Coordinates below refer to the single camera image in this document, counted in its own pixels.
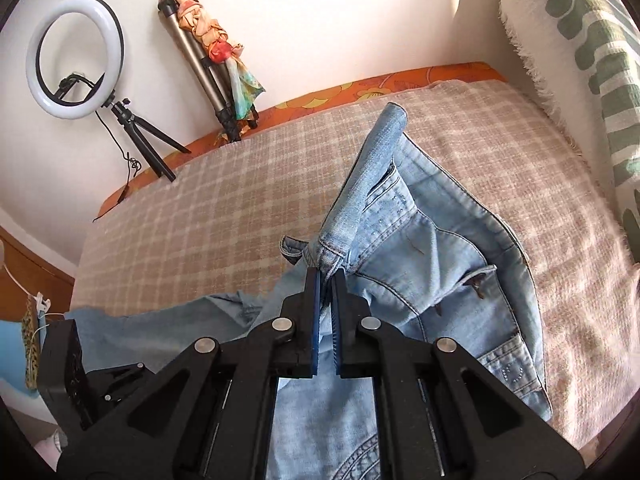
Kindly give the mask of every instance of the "wooden furniture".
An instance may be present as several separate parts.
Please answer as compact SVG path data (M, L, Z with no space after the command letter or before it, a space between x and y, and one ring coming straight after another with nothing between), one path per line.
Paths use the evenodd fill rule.
M4 242L4 262L11 274L31 294L41 292L51 300L50 312L66 312L71 304L74 279L28 250L0 227ZM0 267L0 319L20 321L25 312L26 295Z

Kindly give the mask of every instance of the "light blue denim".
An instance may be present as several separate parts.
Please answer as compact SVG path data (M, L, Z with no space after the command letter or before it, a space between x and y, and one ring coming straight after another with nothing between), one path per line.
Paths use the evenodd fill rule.
M162 367L201 336L244 335L302 291L306 268L322 286L343 268L350 292L407 336L450 336L544 419L542 326L533 281L513 232L407 136L406 113L388 104L316 238L284 238L294 267L266 298L206 296L173 308L113 318L73 311L87 369L142 361ZM323 300L318 375L281 380L270 479L374 479L380 475L369 379L335 375L329 294Z

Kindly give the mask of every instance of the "leopard print fabric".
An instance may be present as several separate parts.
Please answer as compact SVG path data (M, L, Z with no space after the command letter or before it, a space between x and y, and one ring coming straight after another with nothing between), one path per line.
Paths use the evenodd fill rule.
M22 342L24 343L24 358L26 366L24 370L24 383L30 390L35 390L38 385L38 362L40 361L40 339L34 337L38 329L38 313L36 301L27 297L27 309L22 318Z

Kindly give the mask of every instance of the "orange floral fabric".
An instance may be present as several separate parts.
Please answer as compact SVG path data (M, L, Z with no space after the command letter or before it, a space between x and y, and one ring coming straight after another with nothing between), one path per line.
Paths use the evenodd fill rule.
M175 0L178 4L178 24L180 28L190 31L207 51L209 59L217 64L224 64L229 72L231 91L234 96L237 120L254 119L252 108L255 98L264 88L249 72L240 59L244 50L241 43L229 41L226 30L213 19L206 9L196 0Z
M311 92L302 97L275 105L274 107L261 111L258 127L255 130L247 131L242 137L249 137L263 132L268 128L273 128L288 121L321 112L322 110L328 110L336 106L371 99L393 92L422 88L431 83L449 79L458 79L467 83L487 79L506 81L497 70L494 70L487 65L487 63L483 62L430 66L404 70L403 72L394 72L345 83L319 92ZM190 160L227 144L228 140L222 136L222 133L222 129L218 128L189 144L187 147L191 150L191 153L173 152L165 157L164 161L172 170L175 170ZM157 179L158 177L151 169L146 169L129 183L129 194L147 186ZM108 197L102 204L98 216L103 215L109 209L113 208L117 204L118 197L121 193L122 188Z

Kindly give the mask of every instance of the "tripod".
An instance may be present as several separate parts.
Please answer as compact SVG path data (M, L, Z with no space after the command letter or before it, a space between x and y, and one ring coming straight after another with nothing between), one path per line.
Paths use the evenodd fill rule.
M89 92L89 95L84 100L87 100L89 97L91 97L95 84L80 74L71 74L60 81L58 90L54 95L56 101L61 103L64 102L62 98L71 90L73 85L75 85L79 81L85 83L92 89L92 91ZM169 181L174 181L175 173L171 171L164 160L162 160L162 157L158 155L158 152L156 152L154 147L149 143L148 140L146 140L146 137L142 134L140 128L144 128L151 135L162 140L162 142L167 143L169 146L175 148L181 153L191 153L191 150L185 148L183 145L173 140L167 134L164 134L158 128L153 126L153 124L145 121L142 117L134 115L132 111L127 108L127 105L129 105L130 103L128 99L125 98L122 101L116 102L114 102L114 100L115 92L111 92L109 99L102 105L102 107L111 107L111 111L116 116L118 122L122 125L127 135L136 145L136 148L148 162L151 169L154 170L154 173L158 176L158 178L164 175L169 179Z
M123 99L122 101L115 102L112 106L110 102L107 102L102 106L111 106L111 111L116 116L118 122L122 124L124 131L126 131L127 135L136 145L140 154L145 157L145 160L148 162L151 169L154 170L158 178L164 175L169 179L169 181L173 182L175 180L175 173L171 171L171 169L165 164L164 160L162 160L162 157L158 155L158 152L156 152L154 147L148 140L146 140L145 136L140 131L140 128L144 128L151 135L162 140L162 142L166 142L169 146L175 148L181 153L191 153L191 151L168 135L162 133L158 128L148 121L145 121L142 117L134 115L131 110L127 108L129 103L130 101L128 99Z

